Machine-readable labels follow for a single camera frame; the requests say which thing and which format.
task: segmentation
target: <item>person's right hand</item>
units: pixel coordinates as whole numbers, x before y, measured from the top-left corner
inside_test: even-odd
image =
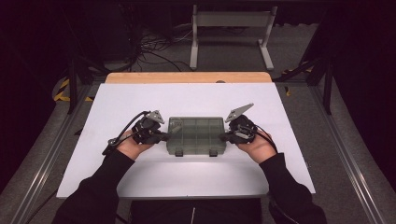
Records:
[[[268,136],[268,134],[265,132],[260,130],[258,130],[258,132],[271,139],[271,136]],[[245,151],[250,156],[250,158],[257,163],[262,163],[276,154],[276,151],[270,145],[270,143],[257,134],[252,143],[238,144],[237,146],[242,151]]]

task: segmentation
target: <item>dark background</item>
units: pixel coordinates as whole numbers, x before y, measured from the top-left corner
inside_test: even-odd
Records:
[[[97,63],[123,60],[134,56],[131,52],[139,34],[135,22],[168,37],[174,33],[172,27],[191,22],[191,6],[127,6],[133,12],[133,21],[125,20],[114,4],[65,5],[64,15],[60,15],[49,10],[43,0],[0,3],[0,191],[18,169],[55,107],[51,92],[55,83],[67,75],[70,44]],[[276,23],[319,23],[325,11],[326,7],[282,6]],[[365,144],[396,189],[393,173],[396,132],[392,127],[396,123],[393,87],[396,83],[392,75],[396,36],[391,27],[394,13],[387,2],[379,1],[363,1],[359,8],[342,7],[335,12],[327,16],[339,16],[341,24],[350,20],[351,25],[344,26],[347,27],[343,30],[344,44],[334,58],[334,78]],[[64,22],[60,18],[67,18],[70,26],[67,32],[73,38],[68,44],[64,43],[65,30],[59,30]],[[133,22],[136,30],[125,28],[128,22]],[[339,22],[318,30],[307,59],[332,47],[338,25]]]

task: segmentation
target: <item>wooden edge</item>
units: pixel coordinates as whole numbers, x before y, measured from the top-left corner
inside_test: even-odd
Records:
[[[272,82],[265,72],[111,73],[105,83]]]

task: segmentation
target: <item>gray floor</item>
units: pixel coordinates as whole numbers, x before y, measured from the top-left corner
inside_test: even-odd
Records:
[[[294,68],[300,61],[306,45],[316,25],[275,27],[271,33],[268,49],[272,57],[275,70],[270,72],[272,77],[280,76],[285,69]],[[200,48],[197,71],[266,71],[256,40],[260,37],[257,29],[247,29],[241,35],[233,35],[221,30],[207,30],[200,37]],[[176,43],[169,49],[156,52],[171,61],[189,63],[191,42],[187,39]],[[152,55],[146,55],[148,62],[161,64],[140,63],[144,72],[176,71],[170,63]],[[182,63],[177,64],[183,71],[189,71]],[[133,71],[140,71],[137,64]],[[96,94],[100,81],[95,81],[91,86],[89,96]],[[309,164],[309,172],[314,182],[317,193],[313,196],[315,203],[325,210],[329,223],[373,223],[370,221],[361,205],[345,165],[340,160],[340,155],[332,133],[318,104],[315,102],[310,88],[304,84],[290,84],[291,96],[287,96],[283,85],[278,85],[278,91],[291,126],[297,137],[298,143]],[[336,86],[332,91],[332,118],[338,130],[364,177],[369,190],[373,195],[375,204],[384,218],[383,223],[396,223],[396,196],[386,178],[379,171],[369,151],[361,140],[346,106],[343,103]],[[45,185],[39,192],[36,200],[32,201],[30,214],[53,191],[61,181],[67,163],[78,141],[75,132],[82,129],[89,114],[92,102],[84,102],[77,112],[76,119],[70,126],[70,131],[61,146],[58,159],[51,172],[45,177]],[[40,169],[43,161],[52,147],[68,110],[67,102],[57,102],[47,126],[37,138],[26,159],[18,172],[8,183],[7,188],[0,196],[0,223],[11,223],[19,206],[35,180],[35,174]],[[31,223],[50,223],[54,213],[63,200],[51,198],[45,206],[35,215]],[[119,214],[127,217],[130,201],[121,200]],[[274,223],[269,216],[266,206],[268,200],[262,198],[263,223]]]

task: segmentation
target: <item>person's left hand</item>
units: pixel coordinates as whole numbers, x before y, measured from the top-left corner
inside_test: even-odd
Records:
[[[132,131],[126,131],[122,137],[129,136]],[[131,158],[131,160],[136,160],[140,153],[146,151],[154,145],[137,144],[136,141],[131,137],[128,137],[117,147],[117,150]]]

